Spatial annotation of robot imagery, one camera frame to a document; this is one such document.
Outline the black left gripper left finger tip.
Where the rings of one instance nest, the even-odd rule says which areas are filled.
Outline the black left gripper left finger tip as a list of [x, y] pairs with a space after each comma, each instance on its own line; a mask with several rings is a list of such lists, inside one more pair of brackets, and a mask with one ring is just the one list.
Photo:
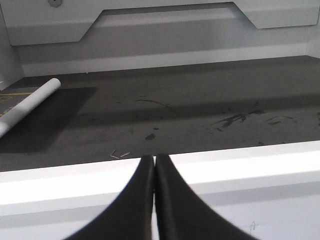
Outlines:
[[154, 159], [142, 156], [117, 198], [68, 240], [150, 240], [154, 195]]

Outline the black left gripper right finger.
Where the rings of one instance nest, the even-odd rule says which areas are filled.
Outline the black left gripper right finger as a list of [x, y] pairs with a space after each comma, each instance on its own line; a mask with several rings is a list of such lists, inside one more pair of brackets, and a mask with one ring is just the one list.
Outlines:
[[200, 199], [166, 153], [156, 156], [155, 210], [161, 240], [253, 239]]

